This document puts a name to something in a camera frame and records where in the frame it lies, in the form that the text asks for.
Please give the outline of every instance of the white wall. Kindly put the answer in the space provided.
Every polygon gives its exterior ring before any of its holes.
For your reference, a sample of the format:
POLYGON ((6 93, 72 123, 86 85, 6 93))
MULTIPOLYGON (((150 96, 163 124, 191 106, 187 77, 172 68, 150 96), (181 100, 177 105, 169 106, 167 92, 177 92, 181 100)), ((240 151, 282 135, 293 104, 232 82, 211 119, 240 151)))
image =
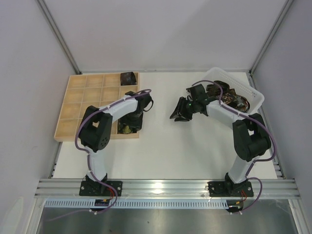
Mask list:
POLYGON ((0 223, 22 196, 21 233, 38 180, 50 173, 73 71, 34 0, 0 2, 0 44, 0 223))
POLYGON ((254 78, 287 178, 295 178, 312 223, 312 1, 295 1, 254 78))
POLYGON ((285 0, 46 0, 82 71, 250 69, 285 0))

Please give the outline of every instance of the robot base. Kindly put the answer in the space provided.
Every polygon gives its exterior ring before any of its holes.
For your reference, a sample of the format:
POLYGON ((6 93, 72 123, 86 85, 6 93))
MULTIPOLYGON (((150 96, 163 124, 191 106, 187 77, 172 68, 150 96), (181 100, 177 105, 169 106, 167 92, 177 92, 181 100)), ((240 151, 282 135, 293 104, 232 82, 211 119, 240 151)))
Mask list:
MULTIPOLYGON (((105 177, 102 182, 112 186, 116 189, 118 196, 121 196, 122 192, 122 181, 115 180, 107 180, 105 177)), ((88 176, 86 176, 86 180, 81 182, 79 196, 111 196, 110 190, 100 183, 91 180, 88 176)))
POLYGON ((254 196, 252 184, 248 180, 245 180, 239 184, 235 184, 231 181, 227 173, 225 175, 224 181, 208 182, 208 190, 211 197, 254 196))

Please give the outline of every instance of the wooden grid tray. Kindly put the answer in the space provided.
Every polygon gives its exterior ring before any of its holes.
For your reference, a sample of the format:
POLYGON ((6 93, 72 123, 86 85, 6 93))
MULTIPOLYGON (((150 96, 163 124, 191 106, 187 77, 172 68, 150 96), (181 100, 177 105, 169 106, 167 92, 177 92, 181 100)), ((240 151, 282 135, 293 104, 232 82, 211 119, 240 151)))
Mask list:
MULTIPOLYGON (((88 106, 105 106, 129 91, 139 91, 139 73, 135 73, 137 85, 120 85, 120 73, 91 74, 70 76, 64 96, 62 109, 54 139, 56 141, 74 141, 88 106)), ((119 134, 117 121, 113 123, 111 139, 138 138, 138 133, 119 134)))

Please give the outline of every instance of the small clutter item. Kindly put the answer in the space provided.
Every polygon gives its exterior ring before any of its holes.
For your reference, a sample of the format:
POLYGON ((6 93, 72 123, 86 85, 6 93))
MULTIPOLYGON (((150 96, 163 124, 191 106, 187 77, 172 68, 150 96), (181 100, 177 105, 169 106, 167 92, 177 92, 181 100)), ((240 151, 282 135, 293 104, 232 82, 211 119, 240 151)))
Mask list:
POLYGON ((137 79, 133 72, 125 72, 120 74, 120 84, 123 85, 136 85, 137 79))

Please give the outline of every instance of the white table surface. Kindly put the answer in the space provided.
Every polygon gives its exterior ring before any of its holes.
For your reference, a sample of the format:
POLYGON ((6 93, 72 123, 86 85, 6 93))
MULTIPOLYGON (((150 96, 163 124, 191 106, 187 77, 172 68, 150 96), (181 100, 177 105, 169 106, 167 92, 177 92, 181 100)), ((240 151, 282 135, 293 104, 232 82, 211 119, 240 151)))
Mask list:
MULTIPOLYGON (((169 119, 185 89, 204 73, 141 73, 140 89, 152 89, 154 106, 144 114, 139 139, 110 140, 109 178, 223 179, 236 157, 232 130, 199 113, 189 122, 169 119)), ((246 73, 232 73, 248 84, 246 73)), ((269 151, 262 158, 270 157, 269 151)), ((83 178, 86 153, 63 142, 54 178, 83 178)), ((273 163, 256 163, 250 176, 276 179, 273 163)))

